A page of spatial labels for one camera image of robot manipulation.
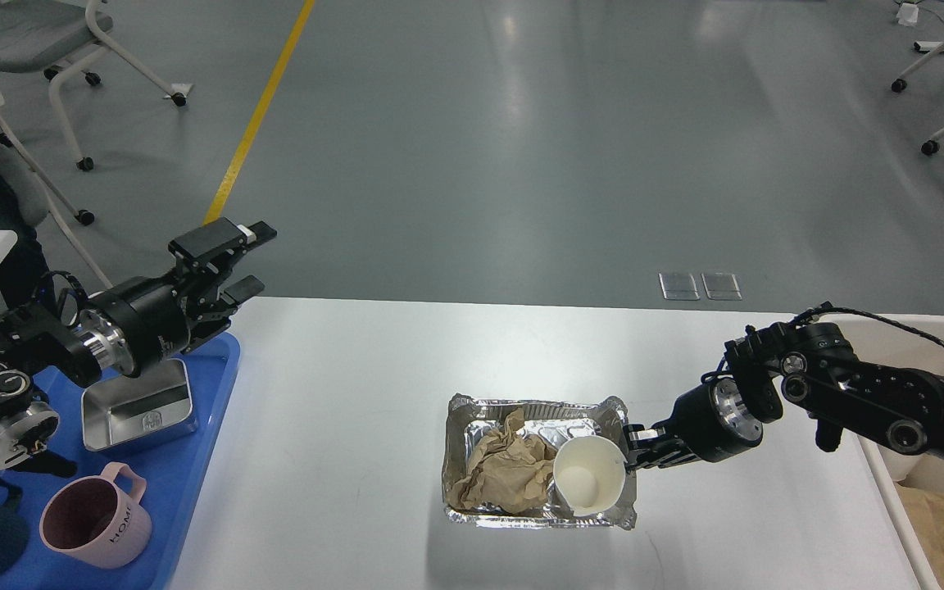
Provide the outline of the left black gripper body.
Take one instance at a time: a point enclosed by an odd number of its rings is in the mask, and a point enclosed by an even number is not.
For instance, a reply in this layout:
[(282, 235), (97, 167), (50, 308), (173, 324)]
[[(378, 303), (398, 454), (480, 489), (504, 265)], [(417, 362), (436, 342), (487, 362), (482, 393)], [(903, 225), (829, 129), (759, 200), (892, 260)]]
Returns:
[(188, 346), (191, 326), (168, 274), (95, 294), (79, 313), (79, 340), (101, 369), (136, 378)]

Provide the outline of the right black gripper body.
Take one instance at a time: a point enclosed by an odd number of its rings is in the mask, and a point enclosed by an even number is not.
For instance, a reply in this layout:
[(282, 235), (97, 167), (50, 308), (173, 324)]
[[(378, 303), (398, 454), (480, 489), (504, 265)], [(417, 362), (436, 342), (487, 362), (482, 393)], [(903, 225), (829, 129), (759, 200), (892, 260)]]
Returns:
[(672, 434), (683, 445), (674, 465), (715, 463), (759, 446), (763, 423), (748, 410), (734, 378), (723, 377), (675, 400)]

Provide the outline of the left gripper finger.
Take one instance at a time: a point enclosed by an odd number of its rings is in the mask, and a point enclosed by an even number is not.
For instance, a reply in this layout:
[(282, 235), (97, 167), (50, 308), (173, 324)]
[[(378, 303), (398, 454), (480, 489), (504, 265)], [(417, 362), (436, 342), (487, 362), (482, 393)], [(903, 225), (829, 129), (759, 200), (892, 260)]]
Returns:
[(265, 221), (239, 225), (229, 218), (217, 218), (171, 240), (168, 250), (174, 257), (172, 275), (179, 281), (221, 283), (232, 274), (241, 258), (277, 235), (277, 230)]
[(207, 341), (212, 340), (231, 326), (231, 317), (244, 302), (265, 291), (265, 284), (257, 277), (249, 275), (217, 292), (205, 296), (191, 296), (188, 299), (186, 315), (188, 317), (188, 344), (186, 354), (198, 350)]

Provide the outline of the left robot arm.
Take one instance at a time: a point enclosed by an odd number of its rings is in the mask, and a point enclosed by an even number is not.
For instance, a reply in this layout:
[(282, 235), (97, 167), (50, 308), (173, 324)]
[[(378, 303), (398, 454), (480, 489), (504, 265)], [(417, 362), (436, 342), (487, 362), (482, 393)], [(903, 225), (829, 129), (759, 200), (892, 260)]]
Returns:
[(34, 383), (48, 367), (78, 386), (106, 370), (136, 378), (223, 333), (265, 285), (254, 276), (226, 284), (248, 252), (277, 238), (265, 221), (239, 225), (218, 218), (169, 243), (174, 266), (93, 295), (70, 274), (62, 295), (75, 316), (62, 319), (38, 300), (0, 315), (0, 471), (75, 473), (75, 463), (48, 450), (61, 417)]

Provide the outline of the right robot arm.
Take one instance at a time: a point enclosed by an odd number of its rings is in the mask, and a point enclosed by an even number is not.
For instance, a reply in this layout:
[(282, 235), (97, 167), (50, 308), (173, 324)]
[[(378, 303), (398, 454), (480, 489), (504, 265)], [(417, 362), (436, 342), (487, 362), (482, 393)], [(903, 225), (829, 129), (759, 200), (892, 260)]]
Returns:
[[(764, 425), (783, 417), (784, 402), (815, 421), (820, 451), (835, 452), (851, 432), (900, 455), (944, 460), (944, 376), (862, 361), (828, 314), (853, 310), (825, 302), (727, 341), (718, 366), (674, 401), (668, 418), (624, 426), (625, 469), (716, 463), (750, 451)], [(882, 322), (944, 351), (933, 334)]]

